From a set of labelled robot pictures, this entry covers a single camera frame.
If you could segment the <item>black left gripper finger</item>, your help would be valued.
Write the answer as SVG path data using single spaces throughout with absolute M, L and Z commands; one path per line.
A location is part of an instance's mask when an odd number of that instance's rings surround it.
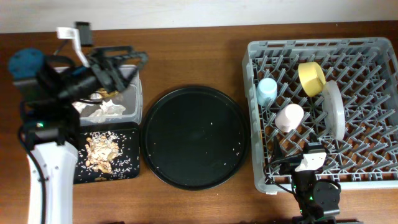
M 118 91 L 123 92 L 130 84 L 131 80 L 137 76 L 139 70 L 143 69 L 147 63 L 146 58 L 140 59 L 139 63 L 135 65 L 132 70 L 127 74 L 123 75 L 120 71 L 120 66 L 124 65 L 126 59 L 118 60 Z
M 148 61 L 148 55 L 145 52 L 135 51 L 132 46 L 128 45 L 114 47 L 97 47 L 96 53 L 99 54 L 101 57 L 110 60 L 124 61 L 129 59 L 139 59 L 140 62 Z

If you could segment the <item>gold foil wrapper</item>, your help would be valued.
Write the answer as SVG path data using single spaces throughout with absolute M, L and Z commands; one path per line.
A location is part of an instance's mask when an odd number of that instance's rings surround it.
M 118 91 L 108 92 L 104 88 L 100 88 L 90 95 L 90 99 L 91 100 L 104 100 L 105 98 L 111 98 L 118 94 L 119 94 Z

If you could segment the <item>blue plastic cup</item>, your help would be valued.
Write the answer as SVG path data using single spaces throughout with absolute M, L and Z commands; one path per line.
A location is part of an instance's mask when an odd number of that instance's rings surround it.
M 267 106 L 277 98 L 277 83 L 273 78 L 263 78 L 256 88 L 257 103 Z

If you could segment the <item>pink plastic cup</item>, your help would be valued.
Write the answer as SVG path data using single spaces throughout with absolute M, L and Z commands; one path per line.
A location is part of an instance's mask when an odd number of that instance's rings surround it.
M 275 125 L 283 133 L 296 129 L 304 116 L 303 108 L 298 104 L 289 104 L 278 112 Z

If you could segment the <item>yellow bowl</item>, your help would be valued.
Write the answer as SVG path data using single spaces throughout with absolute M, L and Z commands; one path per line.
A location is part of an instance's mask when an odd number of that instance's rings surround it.
M 323 90 L 326 83 L 321 66 L 316 62 L 306 62 L 298 65 L 298 77 L 304 92 L 313 97 Z

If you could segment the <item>grey round plate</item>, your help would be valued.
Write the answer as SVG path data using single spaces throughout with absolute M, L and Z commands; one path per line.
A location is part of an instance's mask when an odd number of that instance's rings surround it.
M 333 139 L 342 141 L 345 136 L 345 111 L 337 82 L 329 81 L 323 86 L 322 110 L 327 113 L 325 125 Z

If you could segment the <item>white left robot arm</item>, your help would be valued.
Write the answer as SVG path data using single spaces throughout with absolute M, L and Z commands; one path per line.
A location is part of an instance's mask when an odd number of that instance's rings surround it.
M 132 131 L 135 122 L 80 126 L 73 102 L 96 90 L 124 91 L 148 61 L 131 46 L 97 47 L 76 66 L 61 55 L 35 48 L 16 52 L 8 63 L 22 101 L 18 140 L 30 167 L 29 223 L 72 223 L 73 184 L 81 132 Z

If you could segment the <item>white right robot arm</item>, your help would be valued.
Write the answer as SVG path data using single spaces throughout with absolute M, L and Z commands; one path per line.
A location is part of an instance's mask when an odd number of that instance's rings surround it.
M 341 185 L 333 180 L 317 178 L 317 172 L 326 164 L 329 150 L 313 133 L 298 154 L 284 156 L 277 137 L 273 137 L 272 146 L 272 157 L 263 173 L 266 180 L 294 196 L 300 215 L 293 217 L 292 223 L 338 224 L 336 216 L 340 214 Z M 274 168 L 291 176 L 291 189 L 270 177 L 267 172 Z

